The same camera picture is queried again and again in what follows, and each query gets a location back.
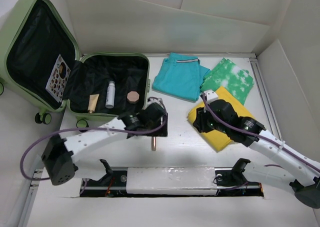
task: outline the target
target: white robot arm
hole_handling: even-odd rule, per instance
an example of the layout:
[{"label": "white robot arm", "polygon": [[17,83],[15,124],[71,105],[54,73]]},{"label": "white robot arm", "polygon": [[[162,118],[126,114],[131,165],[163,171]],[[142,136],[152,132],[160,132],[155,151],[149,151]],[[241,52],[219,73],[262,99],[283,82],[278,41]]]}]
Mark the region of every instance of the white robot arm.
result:
[{"label": "white robot arm", "polygon": [[[205,107],[198,108],[193,126],[200,133],[220,131],[238,143],[258,151],[277,165],[261,166],[248,159],[239,159],[232,170],[215,174],[220,187],[234,187],[247,182],[267,184],[296,196],[312,208],[320,208],[320,163],[298,153],[277,139],[265,127],[250,117],[239,117],[230,103],[219,99],[212,90],[202,95]],[[79,160],[98,148],[133,135],[166,137],[168,113],[164,106],[152,102],[138,114],[125,113],[101,126],[106,131],[88,131],[65,139],[52,137],[43,152],[42,160],[53,185],[61,185],[72,177],[89,178],[105,185],[113,171],[104,159],[97,160],[105,175],[79,169]]]},{"label": "white robot arm", "polygon": [[277,165],[261,166],[239,159],[227,176],[218,176],[217,184],[237,186],[259,182],[293,193],[305,205],[320,208],[320,163],[295,151],[284,141],[250,117],[239,117],[230,103],[212,90],[202,95],[205,107],[197,109],[193,126],[200,132],[217,130],[255,150]]}]

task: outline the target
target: green suitcase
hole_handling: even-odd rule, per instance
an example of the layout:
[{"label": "green suitcase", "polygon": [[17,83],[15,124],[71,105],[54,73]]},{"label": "green suitcase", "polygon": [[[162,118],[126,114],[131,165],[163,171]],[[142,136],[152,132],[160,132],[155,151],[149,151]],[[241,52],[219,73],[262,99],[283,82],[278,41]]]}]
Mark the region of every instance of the green suitcase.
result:
[{"label": "green suitcase", "polygon": [[[108,122],[123,112],[137,113],[146,102],[148,78],[149,60],[140,53],[81,57],[49,0],[19,0],[0,29],[0,95],[5,86],[39,107],[35,116],[39,124],[49,124],[48,112],[61,112],[66,106],[78,127],[87,126],[86,120]],[[114,108],[105,107],[110,81],[115,82]],[[139,94],[136,104],[127,101],[130,91]],[[95,112],[88,113],[94,94],[99,94]]]}]

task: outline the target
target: green tie-dye cloth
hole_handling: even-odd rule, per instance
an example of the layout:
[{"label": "green tie-dye cloth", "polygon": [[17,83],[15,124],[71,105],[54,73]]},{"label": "green tie-dye cloth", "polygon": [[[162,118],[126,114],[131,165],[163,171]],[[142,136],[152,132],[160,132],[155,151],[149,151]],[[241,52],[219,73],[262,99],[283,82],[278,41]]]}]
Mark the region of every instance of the green tie-dye cloth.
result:
[{"label": "green tie-dye cloth", "polygon": [[216,91],[220,86],[225,87],[242,105],[254,86],[254,79],[249,71],[239,68],[229,59],[223,58],[217,66],[203,77],[201,91]]}]

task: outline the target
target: white table surface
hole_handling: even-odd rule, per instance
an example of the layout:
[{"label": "white table surface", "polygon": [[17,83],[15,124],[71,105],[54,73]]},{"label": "white table surface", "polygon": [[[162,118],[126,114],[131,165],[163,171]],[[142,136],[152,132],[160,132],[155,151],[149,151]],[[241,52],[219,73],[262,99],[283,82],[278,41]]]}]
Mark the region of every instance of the white table surface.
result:
[{"label": "white table surface", "polygon": [[[151,84],[164,56],[149,57]],[[201,65],[213,69],[221,57],[200,57]],[[230,58],[253,75],[248,58]],[[217,153],[187,121],[196,103],[150,90],[148,96],[161,97],[166,105],[168,137],[157,138],[157,150],[151,151],[151,138],[130,138],[109,144],[89,158],[106,159],[112,167],[232,167],[239,158],[261,165],[270,164],[263,155],[241,144],[230,144]],[[255,85],[244,106],[267,128],[267,114]],[[60,129],[74,128],[76,118],[65,111]],[[89,122],[91,127],[103,122]],[[40,183],[28,227],[318,227],[311,208],[282,190],[263,186],[265,197],[179,197],[179,198],[79,198],[81,180],[52,186]]]}]

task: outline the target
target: yellow cloth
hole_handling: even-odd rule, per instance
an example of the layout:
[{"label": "yellow cloth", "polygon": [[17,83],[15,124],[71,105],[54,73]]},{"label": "yellow cloth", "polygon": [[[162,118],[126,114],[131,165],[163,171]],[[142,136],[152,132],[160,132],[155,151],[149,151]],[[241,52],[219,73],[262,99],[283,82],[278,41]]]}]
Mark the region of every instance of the yellow cloth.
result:
[{"label": "yellow cloth", "polygon": [[[235,97],[233,97],[223,86],[217,89],[216,94],[219,96],[219,99],[229,102],[238,114],[238,116],[248,116],[254,118],[252,114],[237,99],[235,99]],[[205,104],[201,102],[189,112],[188,120],[191,124],[196,120],[197,108],[201,108],[204,106]],[[210,145],[212,145],[217,152],[222,151],[231,142],[231,139],[225,133],[219,132],[217,130],[213,130],[209,133],[201,133],[201,135],[203,135],[206,141]]]}]

